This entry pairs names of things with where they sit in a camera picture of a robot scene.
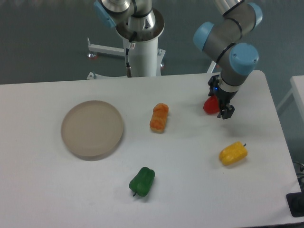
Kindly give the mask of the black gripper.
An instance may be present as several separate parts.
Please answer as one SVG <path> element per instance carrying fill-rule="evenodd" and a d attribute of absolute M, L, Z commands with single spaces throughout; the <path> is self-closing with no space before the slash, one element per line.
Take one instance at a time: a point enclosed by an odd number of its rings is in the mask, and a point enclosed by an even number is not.
<path fill-rule="evenodd" d="M 218 99 L 220 110 L 217 118 L 229 119 L 233 115 L 235 108 L 230 104 L 230 100 L 235 96 L 238 90 L 239 86 L 231 86 L 224 82 L 213 83 L 213 92 Z"/>

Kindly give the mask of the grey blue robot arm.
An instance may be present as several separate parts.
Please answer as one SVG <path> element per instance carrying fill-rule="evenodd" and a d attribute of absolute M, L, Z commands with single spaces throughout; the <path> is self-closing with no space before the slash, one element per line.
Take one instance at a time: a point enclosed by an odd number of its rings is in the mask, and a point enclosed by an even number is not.
<path fill-rule="evenodd" d="M 215 4 L 223 22 L 203 23 L 193 36 L 193 43 L 221 67 L 208 82 L 209 96 L 218 100 L 219 118 L 233 115 L 231 99 L 259 59 L 256 48 L 240 42 L 263 18 L 261 8 L 243 0 L 217 0 Z M 94 9 L 98 18 L 114 28 L 123 40 L 123 56 L 128 77 L 156 76 L 158 38 L 164 31 L 162 14 L 150 0 L 97 0 Z"/>

